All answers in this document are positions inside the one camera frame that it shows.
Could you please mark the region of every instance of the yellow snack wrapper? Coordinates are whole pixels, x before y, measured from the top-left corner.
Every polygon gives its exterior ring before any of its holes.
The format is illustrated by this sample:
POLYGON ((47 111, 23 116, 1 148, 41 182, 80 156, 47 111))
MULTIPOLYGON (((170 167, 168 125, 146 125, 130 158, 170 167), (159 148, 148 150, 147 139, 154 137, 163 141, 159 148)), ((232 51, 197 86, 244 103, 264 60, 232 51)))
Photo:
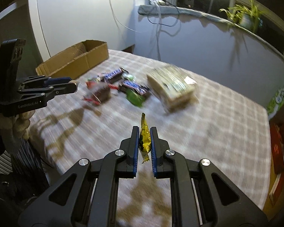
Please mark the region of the yellow snack wrapper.
POLYGON ((149 161, 148 153, 151 150, 151 134, 145 120, 145 113, 142 113, 141 117, 141 133, 139 138, 139 150, 141 152, 143 162, 149 161))

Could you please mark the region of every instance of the gray cloth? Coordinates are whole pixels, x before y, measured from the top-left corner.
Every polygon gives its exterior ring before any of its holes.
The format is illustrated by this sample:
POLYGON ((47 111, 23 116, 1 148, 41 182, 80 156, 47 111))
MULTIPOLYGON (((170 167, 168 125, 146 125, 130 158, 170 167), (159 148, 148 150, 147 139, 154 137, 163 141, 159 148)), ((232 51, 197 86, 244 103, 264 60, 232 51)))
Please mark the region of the gray cloth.
MULTIPOLYGON (((56 96, 46 108, 36 111, 29 127, 31 142, 41 154, 66 172, 81 158, 96 160, 118 149, 140 126, 146 114, 149 127, 186 158, 210 159, 260 209, 263 208, 270 176, 270 131, 266 110, 250 99, 203 76, 186 71, 198 83, 198 103, 166 114, 160 101, 150 96, 142 108, 133 106, 124 93, 99 108, 82 100, 85 81, 100 72, 123 67, 146 83, 146 72, 163 66, 160 61, 109 50, 110 58, 78 80, 74 94, 56 96)), ((117 219, 131 226, 171 226, 169 180, 156 180, 151 162, 141 164, 137 177, 121 179, 117 219)))

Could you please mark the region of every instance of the beige package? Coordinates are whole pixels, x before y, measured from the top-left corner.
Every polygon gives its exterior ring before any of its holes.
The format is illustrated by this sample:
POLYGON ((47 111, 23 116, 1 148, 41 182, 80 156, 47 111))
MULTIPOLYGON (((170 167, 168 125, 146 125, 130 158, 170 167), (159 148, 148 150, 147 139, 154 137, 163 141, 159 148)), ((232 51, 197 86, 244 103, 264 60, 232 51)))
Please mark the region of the beige package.
POLYGON ((177 66, 168 64, 155 68, 146 75, 152 92, 167 111, 189 102, 194 96, 196 81, 177 66))

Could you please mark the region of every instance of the green bag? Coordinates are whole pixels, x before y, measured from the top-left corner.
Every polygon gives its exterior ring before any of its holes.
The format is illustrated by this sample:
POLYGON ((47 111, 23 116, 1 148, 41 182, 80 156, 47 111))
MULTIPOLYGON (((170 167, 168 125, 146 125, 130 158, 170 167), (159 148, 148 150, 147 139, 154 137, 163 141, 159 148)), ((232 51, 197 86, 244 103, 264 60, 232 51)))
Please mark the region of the green bag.
POLYGON ((279 88, 274 97, 269 102, 266 110, 268 119, 271 120, 280 108, 284 105, 284 86, 279 88))

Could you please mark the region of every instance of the plant pot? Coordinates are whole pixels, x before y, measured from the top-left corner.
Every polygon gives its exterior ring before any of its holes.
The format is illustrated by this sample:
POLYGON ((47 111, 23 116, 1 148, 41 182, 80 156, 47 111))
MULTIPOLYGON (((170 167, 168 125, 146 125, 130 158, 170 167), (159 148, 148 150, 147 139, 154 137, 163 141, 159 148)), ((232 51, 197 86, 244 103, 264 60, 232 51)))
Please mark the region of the plant pot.
POLYGON ((247 29, 249 31, 253 31, 253 29, 254 29, 254 21, 253 21, 252 17, 249 16, 248 14, 244 14, 242 16, 242 19, 241 19, 239 25, 244 27, 245 29, 247 29))

